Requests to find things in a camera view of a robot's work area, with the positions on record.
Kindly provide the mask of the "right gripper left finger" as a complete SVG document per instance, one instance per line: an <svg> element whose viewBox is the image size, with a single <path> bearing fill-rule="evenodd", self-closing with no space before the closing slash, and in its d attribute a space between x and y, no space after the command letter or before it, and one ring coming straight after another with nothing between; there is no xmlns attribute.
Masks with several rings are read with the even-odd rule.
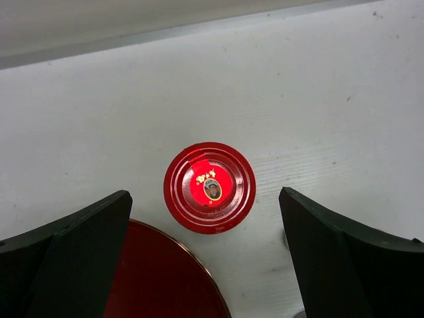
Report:
<svg viewBox="0 0 424 318"><path fill-rule="evenodd" d="M1 241L2 317L102 317L125 241L130 193Z"/></svg>

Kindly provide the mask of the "red lid sauce jar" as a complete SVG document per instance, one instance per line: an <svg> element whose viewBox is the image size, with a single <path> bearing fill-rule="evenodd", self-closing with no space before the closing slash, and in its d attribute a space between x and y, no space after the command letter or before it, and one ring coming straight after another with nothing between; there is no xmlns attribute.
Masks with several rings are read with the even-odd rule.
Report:
<svg viewBox="0 0 424 318"><path fill-rule="evenodd" d="M199 234L229 231L249 214L256 180L248 160L220 142L182 150L164 176L164 200L174 219Z"/></svg>

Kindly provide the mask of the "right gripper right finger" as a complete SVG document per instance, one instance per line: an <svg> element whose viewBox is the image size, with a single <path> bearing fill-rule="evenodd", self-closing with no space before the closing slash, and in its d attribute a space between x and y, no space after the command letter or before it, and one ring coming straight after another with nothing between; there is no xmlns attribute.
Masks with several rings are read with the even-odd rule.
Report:
<svg viewBox="0 0 424 318"><path fill-rule="evenodd" d="M283 187L280 210L307 317L422 317L423 242Z"/></svg>

